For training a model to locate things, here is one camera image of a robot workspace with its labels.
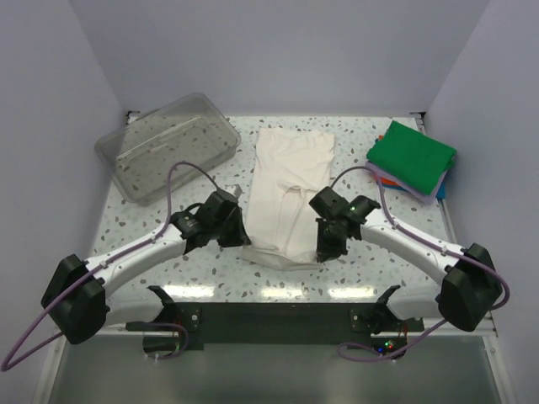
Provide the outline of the white t shirt red print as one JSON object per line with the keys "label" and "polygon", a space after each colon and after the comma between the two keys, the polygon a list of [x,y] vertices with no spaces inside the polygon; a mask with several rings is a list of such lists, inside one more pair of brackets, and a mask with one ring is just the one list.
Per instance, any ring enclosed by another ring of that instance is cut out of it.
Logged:
{"label": "white t shirt red print", "polygon": [[334,148],[335,136],[320,130],[259,130],[244,222],[251,244],[241,259],[282,271],[321,268],[309,201],[329,186]]}

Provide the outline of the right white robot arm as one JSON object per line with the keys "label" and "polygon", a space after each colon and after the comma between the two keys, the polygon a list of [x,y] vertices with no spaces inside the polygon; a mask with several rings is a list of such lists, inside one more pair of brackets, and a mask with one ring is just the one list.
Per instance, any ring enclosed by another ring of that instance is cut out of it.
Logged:
{"label": "right white robot arm", "polygon": [[430,236],[392,216],[383,199],[360,195],[348,201],[326,187],[309,205],[318,216],[318,262],[344,256],[349,240],[364,241],[396,254],[436,284],[435,292],[389,288],[375,310],[376,323],[384,330],[395,330],[412,318],[434,317],[472,332],[504,291],[486,248]]}

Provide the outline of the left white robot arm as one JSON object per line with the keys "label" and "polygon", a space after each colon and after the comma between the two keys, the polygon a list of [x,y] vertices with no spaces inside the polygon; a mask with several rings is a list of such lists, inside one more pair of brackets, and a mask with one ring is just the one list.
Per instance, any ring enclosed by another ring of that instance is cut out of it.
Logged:
{"label": "left white robot arm", "polygon": [[179,308],[161,286],[148,286],[142,300],[118,300],[115,292],[134,278],[216,241],[222,248],[250,243],[238,203],[239,185],[210,194],[203,203],[173,213],[168,224],[113,252],[82,260],[72,254],[58,264],[41,305],[71,344],[89,340],[103,327],[157,331],[179,323]]}

